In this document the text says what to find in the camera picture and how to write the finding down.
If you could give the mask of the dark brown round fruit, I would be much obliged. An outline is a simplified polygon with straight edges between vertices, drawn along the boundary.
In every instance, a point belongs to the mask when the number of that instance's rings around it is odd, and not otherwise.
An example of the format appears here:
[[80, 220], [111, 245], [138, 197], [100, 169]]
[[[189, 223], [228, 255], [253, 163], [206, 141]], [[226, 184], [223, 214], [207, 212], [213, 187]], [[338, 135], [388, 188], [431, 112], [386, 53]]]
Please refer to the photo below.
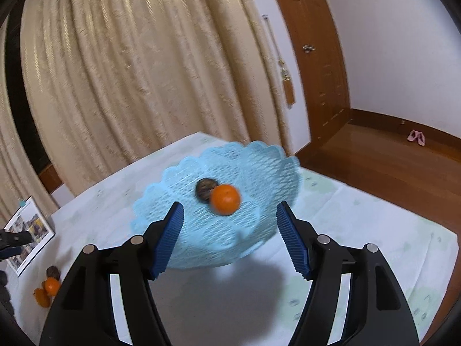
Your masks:
[[208, 203], [211, 193], [219, 185], [213, 178], [202, 178], [195, 185], [195, 195], [201, 202]]

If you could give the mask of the curtain tassel tieback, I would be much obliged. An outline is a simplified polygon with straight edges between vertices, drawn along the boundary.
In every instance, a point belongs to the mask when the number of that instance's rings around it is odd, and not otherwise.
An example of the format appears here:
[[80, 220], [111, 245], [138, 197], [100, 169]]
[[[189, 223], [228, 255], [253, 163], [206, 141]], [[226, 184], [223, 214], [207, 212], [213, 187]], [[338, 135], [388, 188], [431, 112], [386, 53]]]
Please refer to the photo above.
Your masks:
[[292, 83], [292, 77], [291, 77], [291, 74], [290, 74], [290, 71], [289, 71], [289, 69], [287, 67], [286, 62], [282, 58], [281, 51], [278, 48], [277, 41], [276, 41], [276, 38], [275, 38], [275, 35], [274, 35], [274, 32], [273, 32], [272, 26], [270, 25], [269, 17], [266, 14], [264, 14], [264, 15], [262, 15], [262, 19], [263, 19], [263, 21], [265, 22], [265, 24], [267, 26], [267, 30], [269, 32], [271, 41], [273, 43], [273, 47], [275, 49], [275, 53], [276, 53], [276, 57], [277, 57], [277, 64], [279, 66], [280, 73], [281, 73], [281, 81], [282, 81], [282, 85], [283, 85], [283, 89], [284, 89], [285, 100], [286, 100], [287, 106], [289, 108], [291, 108], [295, 103], [294, 86], [293, 86], [293, 83]]

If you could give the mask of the beige curtain left panel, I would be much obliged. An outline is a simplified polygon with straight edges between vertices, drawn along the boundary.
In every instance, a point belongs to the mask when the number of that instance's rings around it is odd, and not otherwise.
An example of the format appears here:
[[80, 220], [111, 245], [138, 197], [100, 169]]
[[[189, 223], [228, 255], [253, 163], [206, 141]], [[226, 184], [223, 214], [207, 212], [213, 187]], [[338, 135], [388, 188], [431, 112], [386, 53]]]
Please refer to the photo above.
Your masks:
[[45, 190], [23, 148], [12, 116], [5, 78], [7, 23], [1, 25], [1, 226], [20, 208], [20, 201], [32, 197], [44, 216], [58, 210]]

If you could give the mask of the brown wooden door frame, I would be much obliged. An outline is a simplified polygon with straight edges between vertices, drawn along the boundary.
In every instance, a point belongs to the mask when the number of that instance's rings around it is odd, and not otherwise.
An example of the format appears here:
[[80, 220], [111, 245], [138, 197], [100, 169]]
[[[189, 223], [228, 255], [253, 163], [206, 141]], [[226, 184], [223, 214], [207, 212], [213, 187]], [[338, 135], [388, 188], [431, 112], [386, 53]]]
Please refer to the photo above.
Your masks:
[[322, 145], [349, 120], [344, 58], [327, 0], [277, 0], [292, 41], [311, 142]]

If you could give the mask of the dark avocado fruit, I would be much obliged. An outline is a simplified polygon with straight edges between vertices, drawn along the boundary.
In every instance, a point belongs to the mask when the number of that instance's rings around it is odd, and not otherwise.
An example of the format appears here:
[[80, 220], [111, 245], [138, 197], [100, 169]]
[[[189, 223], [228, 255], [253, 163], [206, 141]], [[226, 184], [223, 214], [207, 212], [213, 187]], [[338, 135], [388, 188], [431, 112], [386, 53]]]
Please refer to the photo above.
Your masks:
[[53, 278], [55, 280], [60, 281], [61, 272], [56, 266], [50, 266], [47, 267], [46, 276], [47, 278]]

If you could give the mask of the white green patterned bedsheet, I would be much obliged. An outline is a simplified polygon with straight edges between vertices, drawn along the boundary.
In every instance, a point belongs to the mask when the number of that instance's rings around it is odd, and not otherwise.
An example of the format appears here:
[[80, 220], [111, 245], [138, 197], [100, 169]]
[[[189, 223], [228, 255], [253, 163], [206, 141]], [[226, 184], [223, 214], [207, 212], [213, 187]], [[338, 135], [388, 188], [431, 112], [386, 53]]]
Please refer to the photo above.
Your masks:
[[33, 292], [55, 265], [68, 272], [83, 246], [121, 245], [173, 202], [184, 226], [167, 271], [151, 289], [175, 345], [286, 345], [310, 284], [294, 270], [276, 208], [340, 245], [376, 245], [424, 336], [459, 253], [455, 233], [310, 170], [280, 148], [227, 144], [194, 133], [114, 173], [52, 215], [55, 236], [21, 273], [7, 269], [19, 325], [38, 341], [46, 309]]

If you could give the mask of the orange mandarin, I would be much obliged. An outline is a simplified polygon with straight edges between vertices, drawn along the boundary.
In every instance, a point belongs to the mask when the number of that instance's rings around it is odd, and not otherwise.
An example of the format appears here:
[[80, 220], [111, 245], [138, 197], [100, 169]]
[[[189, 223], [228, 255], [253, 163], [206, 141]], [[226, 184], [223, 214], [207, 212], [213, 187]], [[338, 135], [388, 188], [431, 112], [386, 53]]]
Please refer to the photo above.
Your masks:
[[239, 209], [241, 196], [236, 187], [230, 184], [221, 184], [212, 190], [209, 203], [215, 213], [221, 216], [230, 216]]
[[48, 296], [48, 293], [45, 289], [43, 288], [36, 288], [34, 290], [34, 299], [36, 301], [36, 303], [42, 307], [42, 308], [49, 308], [50, 305], [51, 305], [51, 300], [50, 300], [50, 297]]
[[48, 277], [43, 282], [43, 288], [49, 297], [55, 297], [61, 287], [61, 283], [54, 277]]

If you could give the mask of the beige curtain panel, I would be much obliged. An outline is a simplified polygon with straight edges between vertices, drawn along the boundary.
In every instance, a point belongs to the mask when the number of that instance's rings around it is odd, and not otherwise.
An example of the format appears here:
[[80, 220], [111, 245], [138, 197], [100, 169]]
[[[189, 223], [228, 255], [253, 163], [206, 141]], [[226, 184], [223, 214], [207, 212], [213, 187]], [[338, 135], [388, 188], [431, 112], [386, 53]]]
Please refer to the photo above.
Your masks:
[[75, 195], [195, 132], [293, 151], [253, 0], [25, 0], [20, 50], [41, 141]]
[[20, 208], [20, 201], [32, 197], [44, 216], [58, 210], [45, 190], [23, 148], [12, 116], [5, 78], [7, 23], [1, 25], [1, 226]]

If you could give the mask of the pink slippers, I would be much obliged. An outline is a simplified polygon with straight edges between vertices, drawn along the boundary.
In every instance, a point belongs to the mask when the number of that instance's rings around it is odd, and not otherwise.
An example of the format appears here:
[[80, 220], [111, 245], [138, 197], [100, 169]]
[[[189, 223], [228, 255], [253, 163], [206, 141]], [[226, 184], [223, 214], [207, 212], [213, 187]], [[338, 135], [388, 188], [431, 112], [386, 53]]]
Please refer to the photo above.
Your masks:
[[426, 138], [423, 132], [412, 130], [408, 137], [407, 141], [409, 142], [416, 142], [419, 146], [424, 147], [426, 145]]

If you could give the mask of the beige curtain right panel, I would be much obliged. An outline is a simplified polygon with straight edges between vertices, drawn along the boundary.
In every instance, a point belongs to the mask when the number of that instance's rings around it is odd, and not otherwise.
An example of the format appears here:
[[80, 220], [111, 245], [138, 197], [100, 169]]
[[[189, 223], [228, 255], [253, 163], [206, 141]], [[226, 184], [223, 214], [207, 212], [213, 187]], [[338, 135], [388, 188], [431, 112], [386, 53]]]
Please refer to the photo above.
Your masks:
[[195, 132], [293, 151], [253, 0], [25, 0], [20, 50], [41, 141], [75, 195]]

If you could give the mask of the photo collage calendar board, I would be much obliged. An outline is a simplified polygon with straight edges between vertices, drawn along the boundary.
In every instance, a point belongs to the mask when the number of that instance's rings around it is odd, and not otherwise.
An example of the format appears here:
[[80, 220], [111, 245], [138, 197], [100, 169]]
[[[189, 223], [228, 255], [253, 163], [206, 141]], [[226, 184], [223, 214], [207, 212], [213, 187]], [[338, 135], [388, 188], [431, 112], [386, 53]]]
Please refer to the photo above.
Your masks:
[[1, 261], [20, 276], [34, 257], [53, 239], [50, 227], [32, 197], [20, 203], [6, 226], [1, 229]]

